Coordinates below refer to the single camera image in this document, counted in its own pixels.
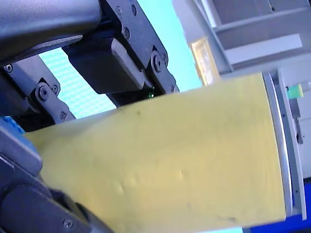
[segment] green object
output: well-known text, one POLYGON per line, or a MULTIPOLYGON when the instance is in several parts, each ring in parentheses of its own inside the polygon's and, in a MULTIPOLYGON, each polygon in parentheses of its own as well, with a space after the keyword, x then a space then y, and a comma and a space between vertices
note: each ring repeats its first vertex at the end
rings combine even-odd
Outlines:
POLYGON ((290 86, 287 90, 287 96, 289 99, 303 97, 303 91, 302 91, 301 84, 290 86))

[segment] bolt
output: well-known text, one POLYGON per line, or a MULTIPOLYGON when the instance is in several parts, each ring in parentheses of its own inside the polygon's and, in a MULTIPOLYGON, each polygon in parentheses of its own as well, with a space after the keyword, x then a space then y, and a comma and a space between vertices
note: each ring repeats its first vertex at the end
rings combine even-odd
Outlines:
POLYGON ((154 56, 154 68, 156 72, 160 73, 161 72, 161 61, 158 58, 158 55, 154 56))
POLYGON ((122 9, 121 9, 121 7, 117 6, 117 12, 118 12, 118 15, 119 15, 119 16, 122 15, 122 9))
POLYGON ((5 70, 8 73, 11 73, 13 71, 13 66, 11 64, 8 64, 5 66, 5 70))
POLYGON ((167 55, 165 53, 163 54, 163 61, 167 65, 167 55))
POLYGON ((67 116, 67 114, 66 114, 66 113, 61 112, 61 113, 60 113, 59 118, 60 118, 62 121, 64 121, 64 120, 65 120, 65 118, 66 118, 66 116, 67 116))
POLYGON ((42 99, 43 101, 48 100, 50 94, 48 89, 45 86, 40 87, 39 89, 39 97, 40 99, 42 99))
POLYGON ((124 35, 125 39, 128 40, 130 38, 130 30, 128 30, 128 28, 124 28, 123 35, 124 35))
POLYGON ((136 7, 134 5, 132 5, 132 13, 135 16, 137 15, 137 9, 136 9, 136 7))
POLYGON ((53 85, 53 86, 52 86, 52 91, 53 91, 55 94, 57 94, 57 92, 58 92, 58 87, 57 87, 56 85, 53 85))
POLYGON ((71 229, 71 228, 73 227, 73 221, 70 220, 70 219, 65 219, 65 220, 63 221, 63 227, 64 227, 65 229, 71 229))

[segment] white wall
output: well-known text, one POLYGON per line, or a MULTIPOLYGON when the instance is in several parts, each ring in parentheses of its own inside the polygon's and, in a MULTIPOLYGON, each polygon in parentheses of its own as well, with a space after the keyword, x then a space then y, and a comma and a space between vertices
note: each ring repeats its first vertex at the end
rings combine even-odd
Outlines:
POLYGON ((187 2, 187 0, 172 0, 175 12, 183 25, 187 43, 190 44, 204 37, 205 32, 187 2))

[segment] yellow fabric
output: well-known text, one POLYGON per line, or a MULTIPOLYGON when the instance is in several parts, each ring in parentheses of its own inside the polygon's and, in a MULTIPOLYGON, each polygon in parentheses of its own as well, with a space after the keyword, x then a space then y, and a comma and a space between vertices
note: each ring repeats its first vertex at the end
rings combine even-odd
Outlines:
POLYGON ((43 179, 116 233, 194 233, 283 220, 260 74, 26 135, 43 179))

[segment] gray metal frame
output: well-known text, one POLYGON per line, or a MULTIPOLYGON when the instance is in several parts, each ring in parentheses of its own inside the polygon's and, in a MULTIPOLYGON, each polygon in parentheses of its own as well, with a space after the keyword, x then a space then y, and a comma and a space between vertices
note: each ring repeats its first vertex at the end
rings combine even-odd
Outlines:
POLYGON ((282 116, 283 129, 285 133, 285 145, 288 154, 292 182, 292 196, 294 199, 292 215, 301 214, 302 219, 305 220, 307 219, 305 189, 298 144, 295 136, 294 119, 289 100, 287 98, 285 84, 281 75, 277 71, 269 72, 268 74, 271 77, 275 87, 276 99, 278 101, 279 110, 282 116))
POLYGON ((276 143, 283 181, 286 216, 291 216, 293 215, 292 181, 281 111, 277 101, 276 90, 272 81, 271 74, 263 73, 262 75, 266 86, 273 125, 276 133, 276 143))

